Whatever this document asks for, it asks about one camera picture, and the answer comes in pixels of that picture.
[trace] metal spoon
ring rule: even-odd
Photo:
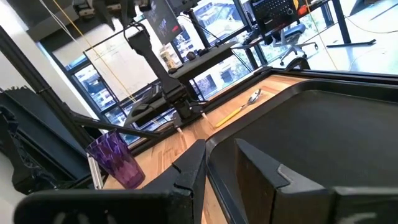
[[[238,109],[234,110],[231,114],[229,114],[222,121],[220,121],[218,124],[216,124],[215,128],[219,128],[221,125],[225,124],[225,122],[229,121],[231,118],[233,118],[235,115],[237,115],[240,111],[242,111],[243,108],[255,103],[258,100],[258,98],[260,97],[260,95],[261,95],[261,89],[258,89],[250,96],[247,103],[245,103]]]

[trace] wooden table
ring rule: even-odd
[[[219,108],[213,110],[207,115],[209,121],[205,119],[200,119],[190,126],[184,128],[183,134],[176,133],[171,137],[164,139],[162,142],[158,143],[154,147],[146,150],[142,154],[138,155],[136,157],[136,160],[146,175],[145,181],[138,188],[141,188],[147,185],[150,181],[154,180],[197,139],[208,139],[208,137],[210,137],[214,133],[217,133],[219,130],[231,124],[233,121],[236,121],[257,106],[266,102],[267,100],[278,94],[280,91],[302,81],[304,81],[304,79],[302,78],[272,75],[252,86],[250,89],[241,93],[237,97],[231,99]],[[218,129],[214,129],[212,125],[209,124],[209,122],[211,122],[213,125],[215,125],[217,122],[229,115],[236,108],[239,108],[240,106],[245,104],[250,95],[259,88],[263,90],[263,94],[260,96],[255,104],[245,108],[243,111],[241,111],[234,118],[229,120]],[[123,189],[123,187],[117,180],[109,176],[104,185],[104,189]],[[203,203],[203,213],[201,220],[202,223],[208,224],[226,223],[226,219],[217,201],[216,195],[207,178],[205,186],[205,201]]]

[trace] purple cup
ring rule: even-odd
[[[145,179],[144,172],[130,155],[127,144],[116,130],[99,137],[86,151],[125,189],[135,189]]]

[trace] office chair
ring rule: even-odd
[[[318,49],[316,42],[309,42],[304,44],[298,44],[300,36],[305,32],[305,25],[298,24],[297,26],[290,28],[288,26],[287,30],[282,29],[279,35],[272,35],[274,39],[273,47],[283,47],[289,46],[282,54],[279,55],[280,65],[284,65],[284,59],[292,52],[297,55],[297,52],[303,53],[303,58],[307,58],[307,54],[303,51],[302,47],[307,45],[314,45],[315,49]]]

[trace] yellow spoon handle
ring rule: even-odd
[[[219,128],[221,125],[225,124],[225,122],[229,121],[231,118],[233,118],[235,115],[237,115],[241,110],[243,106],[240,108],[234,110],[232,113],[230,113],[227,117],[225,117],[222,121],[220,121],[218,124],[216,124],[216,128]]]

